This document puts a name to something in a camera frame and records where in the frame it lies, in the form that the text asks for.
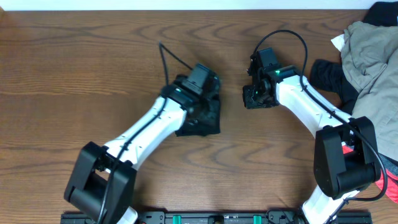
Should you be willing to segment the black logo shirt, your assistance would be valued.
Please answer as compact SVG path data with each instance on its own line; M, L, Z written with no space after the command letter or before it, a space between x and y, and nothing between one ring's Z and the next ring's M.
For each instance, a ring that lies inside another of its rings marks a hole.
M219 134L219 124L192 124L188 122L188 113L182 127L175 132L176 136L207 136L211 134Z

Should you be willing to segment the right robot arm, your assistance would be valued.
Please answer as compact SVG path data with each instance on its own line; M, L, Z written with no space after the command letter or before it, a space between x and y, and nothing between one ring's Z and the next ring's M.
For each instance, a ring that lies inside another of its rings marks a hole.
M368 212L342 212L361 191L381 178L372 122L334 107L290 65L283 67L271 48L251 55L252 84L243 88L247 109L282 105L315 138L313 173L317 186L295 223L371 223Z

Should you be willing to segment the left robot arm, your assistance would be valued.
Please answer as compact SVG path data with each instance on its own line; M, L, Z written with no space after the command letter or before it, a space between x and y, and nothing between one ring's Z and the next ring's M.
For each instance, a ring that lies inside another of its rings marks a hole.
M220 133L220 79L202 64L163 87L151 109L127 131L102 146L82 147L64 199L93 223L135 223L137 171L161 142L177 136Z

